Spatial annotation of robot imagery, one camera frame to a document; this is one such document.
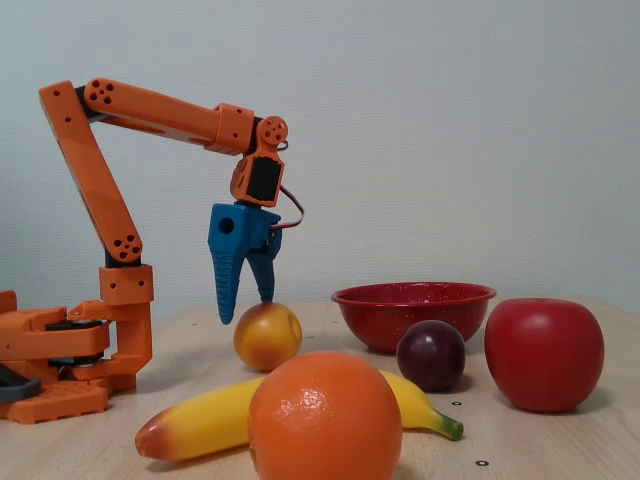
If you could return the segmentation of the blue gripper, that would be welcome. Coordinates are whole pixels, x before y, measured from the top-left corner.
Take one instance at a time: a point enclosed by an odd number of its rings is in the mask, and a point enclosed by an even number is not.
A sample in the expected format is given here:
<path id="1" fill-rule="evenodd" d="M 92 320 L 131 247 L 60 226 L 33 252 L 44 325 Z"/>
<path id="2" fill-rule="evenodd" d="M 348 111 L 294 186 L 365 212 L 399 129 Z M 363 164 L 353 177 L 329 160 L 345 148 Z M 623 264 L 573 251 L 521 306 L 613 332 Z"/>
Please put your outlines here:
<path id="1" fill-rule="evenodd" d="M 260 299 L 272 302 L 275 291 L 274 260 L 282 232 L 274 229 L 280 216 L 257 206 L 242 203 L 214 204 L 208 245 L 212 255 L 218 314 L 223 325 L 233 319 L 240 274 L 248 253 Z"/>

